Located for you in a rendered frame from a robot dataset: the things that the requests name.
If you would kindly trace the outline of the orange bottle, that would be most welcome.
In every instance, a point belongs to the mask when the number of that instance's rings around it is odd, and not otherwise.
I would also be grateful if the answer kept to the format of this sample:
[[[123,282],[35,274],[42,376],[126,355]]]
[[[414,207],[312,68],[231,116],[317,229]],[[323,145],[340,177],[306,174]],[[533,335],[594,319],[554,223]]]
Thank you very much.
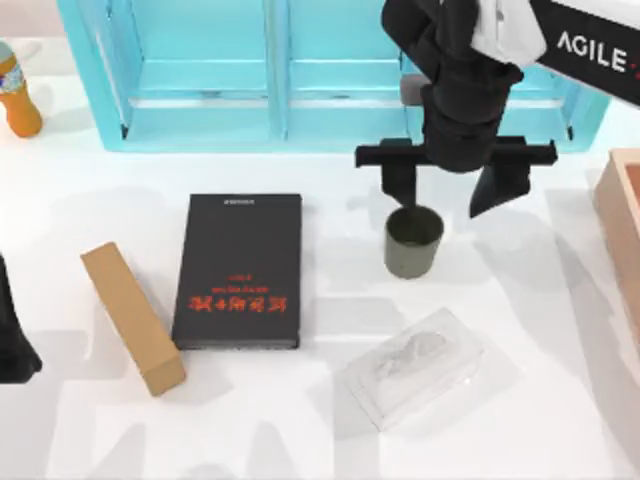
[[[43,127],[40,111],[32,101],[26,77],[13,49],[0,40],[0,103],[6,120],[20,138],[37,135]]]

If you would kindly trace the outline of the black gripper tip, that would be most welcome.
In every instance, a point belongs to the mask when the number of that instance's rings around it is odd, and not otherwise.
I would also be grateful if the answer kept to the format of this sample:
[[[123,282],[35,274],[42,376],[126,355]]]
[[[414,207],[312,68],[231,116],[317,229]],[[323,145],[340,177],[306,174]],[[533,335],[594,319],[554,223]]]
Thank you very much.
[[[18,320],[6,262],[0,254],[0,384],[25,384],[42,367]]]

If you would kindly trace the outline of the brown cardboard box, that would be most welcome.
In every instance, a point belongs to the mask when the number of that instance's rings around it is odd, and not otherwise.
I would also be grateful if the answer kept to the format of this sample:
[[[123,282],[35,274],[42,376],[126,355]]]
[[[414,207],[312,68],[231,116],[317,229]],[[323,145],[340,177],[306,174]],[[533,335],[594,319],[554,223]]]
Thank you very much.
[[[159,397],[182,384],[181,354],[117,245],[103,244],[81,261],[149,393]]]

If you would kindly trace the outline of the grey cup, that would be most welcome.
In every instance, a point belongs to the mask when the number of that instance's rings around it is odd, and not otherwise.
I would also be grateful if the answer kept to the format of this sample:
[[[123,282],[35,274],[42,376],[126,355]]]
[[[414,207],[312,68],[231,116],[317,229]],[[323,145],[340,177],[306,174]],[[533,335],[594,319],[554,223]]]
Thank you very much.
[[[384,233],[387,270],[401,279],[417,279],[428,273],[434,263],[444,222],[428,207],[401,207],[387,218]]]

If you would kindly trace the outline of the light blue rack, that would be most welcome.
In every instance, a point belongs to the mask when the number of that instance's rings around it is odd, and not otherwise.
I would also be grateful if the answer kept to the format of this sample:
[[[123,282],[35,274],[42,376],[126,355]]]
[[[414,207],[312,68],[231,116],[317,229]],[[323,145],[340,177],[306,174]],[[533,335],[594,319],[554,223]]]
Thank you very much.
[[[420,142],[384,0],[57,0],[105,148],[350,151]]]

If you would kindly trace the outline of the clear plastic package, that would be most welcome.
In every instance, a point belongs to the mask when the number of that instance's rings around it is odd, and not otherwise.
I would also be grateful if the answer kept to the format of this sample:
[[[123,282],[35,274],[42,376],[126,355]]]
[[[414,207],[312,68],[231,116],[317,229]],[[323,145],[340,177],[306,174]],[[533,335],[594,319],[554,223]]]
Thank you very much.
[[[484,347],[441,308],[353,360],[345,383],[379,431],[404,421],[477,372]]]

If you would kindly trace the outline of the black book red lettering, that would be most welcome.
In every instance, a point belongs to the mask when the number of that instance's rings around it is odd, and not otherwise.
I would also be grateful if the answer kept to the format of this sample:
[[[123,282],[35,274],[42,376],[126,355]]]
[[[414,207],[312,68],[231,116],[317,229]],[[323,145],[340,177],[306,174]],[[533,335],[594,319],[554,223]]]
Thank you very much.
[[[302,198],[193,194],[171,335],[181,350],[296,349]]]

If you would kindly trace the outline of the salmon-coloured box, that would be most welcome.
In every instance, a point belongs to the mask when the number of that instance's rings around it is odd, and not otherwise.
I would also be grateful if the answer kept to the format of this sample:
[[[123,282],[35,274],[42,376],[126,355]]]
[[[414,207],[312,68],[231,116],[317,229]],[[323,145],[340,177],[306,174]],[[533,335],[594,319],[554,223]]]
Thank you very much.
[[[640,148],[616,148],[594,189],[594,206],[634,341],[640,347]]]

